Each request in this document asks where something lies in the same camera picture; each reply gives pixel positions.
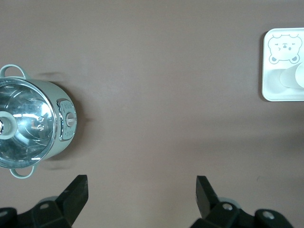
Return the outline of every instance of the white plate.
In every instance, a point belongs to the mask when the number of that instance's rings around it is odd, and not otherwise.
[[[304,62],[304,28],[275,28],[267,32],[264,37],[263,52],[264,98],[268,101],[304,101],[304,88],[286,87],[280,80],[281,74],[286,69],[302,62]]]

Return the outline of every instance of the white cup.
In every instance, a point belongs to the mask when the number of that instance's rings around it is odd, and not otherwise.
[[[280,82],[288,88],[304,89],[304,62],[284,70]]]

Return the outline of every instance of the pot lid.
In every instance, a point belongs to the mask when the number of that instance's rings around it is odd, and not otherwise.
[[[24,168],[52,147],[56,121],[48,98],[27,80],[0,79],[0,166]]]

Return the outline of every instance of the silver screw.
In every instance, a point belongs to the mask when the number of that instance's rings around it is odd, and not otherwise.
[[[233,207],[232,207],[230,204],[228,204],[228,203],[224,203],[224,204],[223,204],[223,208],[224,208],[225,210],[232,210],[232,209],[233,209]]]
[[[42,205],[40,206],[40,209],[43,210],[43,209],[46,209],[46,208],[48,208],[48,207],[49,207],[48,203],[45,203],[45,204],[42,204]]]
[[[0,217],[6,216],[8,214],[8,212],[5,210],[3,212],[0,212]]]
[[[275,219],[274,215],[269,211],[263,211],[263,216],[267,219]]]

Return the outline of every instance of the lid knob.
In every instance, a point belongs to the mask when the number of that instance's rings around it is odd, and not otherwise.
[[[8,112],[0,112],[0,139],[10,139],[17,131],[17,122]]]

